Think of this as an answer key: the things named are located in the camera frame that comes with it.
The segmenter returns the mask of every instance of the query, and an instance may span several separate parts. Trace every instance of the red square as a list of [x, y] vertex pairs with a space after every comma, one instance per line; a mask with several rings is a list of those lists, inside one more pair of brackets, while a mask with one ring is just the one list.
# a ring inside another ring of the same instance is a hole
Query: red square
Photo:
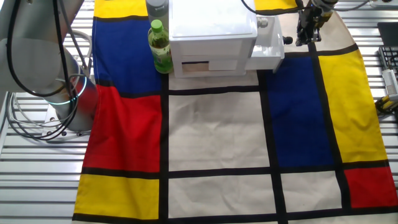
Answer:
[[398, 205], [390, 167], [345, 170], [353, 208]]
[[83, 167], [159, 172], [160, 96], [120, 97], [97, 86], [100, 99]]

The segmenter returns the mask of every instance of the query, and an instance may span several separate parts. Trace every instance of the blue patch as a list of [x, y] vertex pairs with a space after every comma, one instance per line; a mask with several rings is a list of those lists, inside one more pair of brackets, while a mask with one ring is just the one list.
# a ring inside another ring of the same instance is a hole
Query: blue patch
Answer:
[[279, 166], [333, 164], [311, 58], [286, 58], [267, 89]]
[[111, 81], [120, 93], [160, 91], [161, 74], [148, 44], [149, 21], [93, 22], [95, 78]]

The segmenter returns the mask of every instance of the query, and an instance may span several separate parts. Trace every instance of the yellow patch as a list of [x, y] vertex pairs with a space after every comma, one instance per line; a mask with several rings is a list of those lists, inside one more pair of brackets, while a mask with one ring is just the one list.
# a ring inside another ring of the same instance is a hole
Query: yellow patch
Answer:
[[291, 9], [297, 7], [295, 0], [254, 0], [256, 10]]
[[343, 162], [387, 159], [359, 50], [320, 56], [319, 62]]
[[[257, 10], [297, 7], [295, 0], [255, 0], [254, 2]], [[99, 18], [122, 18], [148, 16], [148, 13], [145, 0], [96, 0], [94, 16]]]
[[95, 0], [94, 16], [99, 18], [122, 18], [148, 16], [145, 0]]
[[75, 213], [158, 219], [159, 180], [82, 174]]

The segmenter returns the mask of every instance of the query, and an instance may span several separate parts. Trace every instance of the green bottle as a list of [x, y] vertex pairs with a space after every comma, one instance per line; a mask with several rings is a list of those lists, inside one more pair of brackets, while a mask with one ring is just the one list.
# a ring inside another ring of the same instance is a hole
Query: green bottle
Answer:
[[162, 74], [172, 72], [173, 61], [169, 34], [164, 31], [162, 21], [158, 19], [152, 21], [148, 32], [148, 42], [154, 56], [156, 70]]

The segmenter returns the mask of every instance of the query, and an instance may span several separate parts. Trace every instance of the metal grating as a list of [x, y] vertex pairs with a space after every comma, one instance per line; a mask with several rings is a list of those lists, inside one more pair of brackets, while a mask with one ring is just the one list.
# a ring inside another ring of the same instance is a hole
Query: metal grating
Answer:
[[[350, 8], [361, 1], [341, 0], [337, 7]], [[94, 0], [86, 0], [72, 27], [91, 35], [93, 9]], [[374, 99], [385, 96], [377, 56], [382, 45], [377, 23], [398, 22], [398, 12], [365, 6], [358, 11], [340, 12], [340, 16], [363, 55]], [[87, 53], [88, 43], [83, 39], [78, 42], [83, 54]], [[69, 36], [64, 45], [79, 61]], [[18, 97], [23, 110], [34, 120], [45, 119], [48, 104], [44, 100], [26, 93]], [[380, 127], [398, 188], [398, 128], [394, 117], [381, 119]], [[6, 131], [0, 135], [0, 223], [71, 223], [88, 136], [64, 144], [46, 144], [24, 139], [12, 129]]]

